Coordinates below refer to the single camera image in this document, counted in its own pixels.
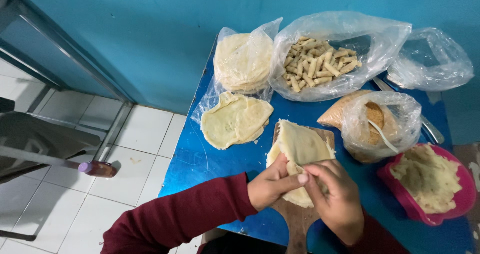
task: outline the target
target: purple bottle cap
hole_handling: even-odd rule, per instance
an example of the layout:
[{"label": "purple bottle cap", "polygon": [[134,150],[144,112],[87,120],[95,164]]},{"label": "purple bottle cap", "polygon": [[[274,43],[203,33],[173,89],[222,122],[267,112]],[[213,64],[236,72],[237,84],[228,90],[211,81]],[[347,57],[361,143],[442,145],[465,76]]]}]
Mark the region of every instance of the purple bottle cap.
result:
[{"label": "purple bottle cap", "polygon": [[91,162],[82,162],[80,165],[78,165],[78,171],[89,172],[91,170],[92,170]]}]

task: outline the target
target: pink plastic container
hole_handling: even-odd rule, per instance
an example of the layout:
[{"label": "pink plastic container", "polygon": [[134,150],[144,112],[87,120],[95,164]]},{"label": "pink plastic container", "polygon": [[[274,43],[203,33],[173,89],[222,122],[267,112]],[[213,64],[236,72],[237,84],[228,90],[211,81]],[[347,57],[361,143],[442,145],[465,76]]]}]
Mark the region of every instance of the pink plastic container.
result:
[{"label": "pink plastic container", "polygon": [[410,219],[421,220],[430,226],[438,226],[443,222],[443,220],[457,218],[466,214],[475,204],[475,200],[477,198],[477,189],[475,187],[475,182],[473,181],[473,178],[469,174],[468,170],[457,158],[455,158],[454,155],[441,147],[434,145],[430,146],[437,155],[446,157],[448,160],[452,160],[460,164],[456,175],[460,178],[458,183],[462,186],[462,189],[453,196],[453,201],[455,201],[456,207],[450,211],[443,214],[425,214],[410,193],[403,187],[400,181],[393,177],[392,173],[390,172],[390,167],[397,165],[400,162],[400,158],[403,156],[403,153],[396,155],[393,157],[391,162],[384,167],[381,167],[377,171],[377,175],[393,192],[395,198],[400,202],[403,208],[405,208],[406,214]]}]

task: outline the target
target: blue tabletop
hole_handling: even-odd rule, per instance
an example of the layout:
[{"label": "blue tabletop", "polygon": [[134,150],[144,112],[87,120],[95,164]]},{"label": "blue tabletop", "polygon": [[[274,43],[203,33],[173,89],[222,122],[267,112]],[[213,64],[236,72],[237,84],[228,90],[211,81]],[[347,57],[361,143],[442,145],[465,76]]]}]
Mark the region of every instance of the blue tabletop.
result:
[{"label": "blue tabletop", "polygon": [[[316,122],[318,117],[338,99],[322,102],[294,102],[282,98],[275,92],[270,102],[274,108],[270,116],[270,123],[258,138],[257,144],[250,142],[242,145],[232,145],[226,150],[217,150],[211,146],[205,140],[200,126],[190,116],[205,94],[212,78],[214,52],[215,46],[203,71],[159,197],[177,193],[215,177],[234,175],[243,171],[247,172],[250,180],[253,179],[265,169],[266,153],[272,146],[275,122],[279,118],[288,119],[300,125],[333,131],[335,134],[336,158],[358,184],[363,207],[409,251],[416,254],[465,254],[465,251],[475,253],[469,223],[465,217],[445,220],[442,225],[437,227],[430,227],[422,222],[409,220],[405,210],[376,176],[376,171],[386,162],[370,165],[360,164],[343,147],[343,140],[337,128],[323,127]],[[385,73],[381,73],[379,77],[383,78],[384,75]],[[362,88],[379,90],[372,82],[367,82]],[[423,115],[445,136],[445,142],[441,147],[452,151],[452,140],[443,102],[439,101],[434,105],[431,104],[425,92],[422,91],[404,90],[403,92],[410,94],[422,104]],[[422,134],[420,142],[427,141]],[[281,245],[286,245],[289,239],[285,220],[271,208],[247,217],[244,222],[234,221],[222,225],[220,228]],[[309,251],[313,253],[336,253],[339,243],[324,223],[317,220],[308,231],[307,246]]]}]

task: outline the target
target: blue wall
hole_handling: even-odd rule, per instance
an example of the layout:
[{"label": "blue wall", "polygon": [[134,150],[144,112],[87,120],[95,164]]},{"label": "blue wall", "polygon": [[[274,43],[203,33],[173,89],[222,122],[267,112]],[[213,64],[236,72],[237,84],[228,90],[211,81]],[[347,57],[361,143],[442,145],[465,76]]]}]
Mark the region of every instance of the blue wall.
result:
[{"label": "blue wall", "polygon": [[[462,45],[480,69],[480,0],[32,1],[97,58],[136,102],[180,113],[189,108],[223,26],[249,32],[280,16],[280,28],[325,10],[355,10],[414,27],[438,27]],[[466,128],[467,116],[479,121],[479,85],[476,77],[444,94],[457,144],[480,140],[480,123]]]}]

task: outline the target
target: bottle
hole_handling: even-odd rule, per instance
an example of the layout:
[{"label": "bottle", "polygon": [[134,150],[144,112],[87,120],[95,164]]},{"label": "bottle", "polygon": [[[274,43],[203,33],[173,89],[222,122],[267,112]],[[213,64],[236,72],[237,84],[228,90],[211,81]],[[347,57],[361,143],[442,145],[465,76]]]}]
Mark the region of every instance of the bottle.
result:
[{"label": "bottle", "polygon": [[110,163],[96,160],[82,162],[78,165],[78,171],[96,177],[113,177],[117,174],[117,169]]}]

